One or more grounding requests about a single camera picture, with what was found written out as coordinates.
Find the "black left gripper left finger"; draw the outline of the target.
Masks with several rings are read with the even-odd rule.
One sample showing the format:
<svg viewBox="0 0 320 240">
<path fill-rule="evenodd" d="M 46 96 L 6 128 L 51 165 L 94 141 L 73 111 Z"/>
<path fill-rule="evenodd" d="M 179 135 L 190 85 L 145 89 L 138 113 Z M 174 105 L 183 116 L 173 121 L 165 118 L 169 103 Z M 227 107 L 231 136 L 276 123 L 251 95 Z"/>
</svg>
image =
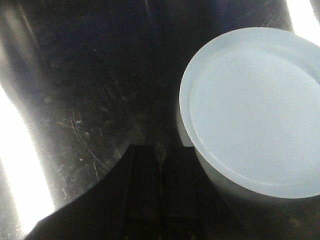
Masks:
<svg viewBox="0 0 320 240">
<path fill-rule="evenodd" d="M 161 232 L 159 163 L 151 146 L 135 146 L 121 229 L 122 240 L 158 240 Z"/>
</svg>

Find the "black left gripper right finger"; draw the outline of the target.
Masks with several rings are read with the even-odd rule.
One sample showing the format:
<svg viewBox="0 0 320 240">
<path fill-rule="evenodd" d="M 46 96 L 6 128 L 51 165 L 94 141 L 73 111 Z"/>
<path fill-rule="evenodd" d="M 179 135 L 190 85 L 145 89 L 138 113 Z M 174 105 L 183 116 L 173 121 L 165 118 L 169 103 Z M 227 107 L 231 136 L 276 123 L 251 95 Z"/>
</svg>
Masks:
<svg viewBox="0 0 320 240">
<path fill-rule="evenodd" d="M 170 148 L 162 165 L 162 209 L 166 240 L 198 240 L 199 214 L 190 151 Z"/>
</svg>

